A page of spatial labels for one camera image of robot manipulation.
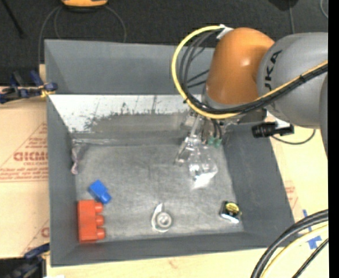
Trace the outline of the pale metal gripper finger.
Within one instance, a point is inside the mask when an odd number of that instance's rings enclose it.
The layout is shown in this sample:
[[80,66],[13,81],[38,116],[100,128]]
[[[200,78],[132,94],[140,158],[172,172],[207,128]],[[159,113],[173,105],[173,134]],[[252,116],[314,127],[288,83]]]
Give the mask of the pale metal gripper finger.
[[176,164],[187,163],[192,151],[193,151],[192,142],[190,141],[189,137],[187,137],[180,145],[178,153],[174,159],[174,162]]
[[191,167],[201,167],[202,154],[203,154],[203,145],[201,143],[192,146]]

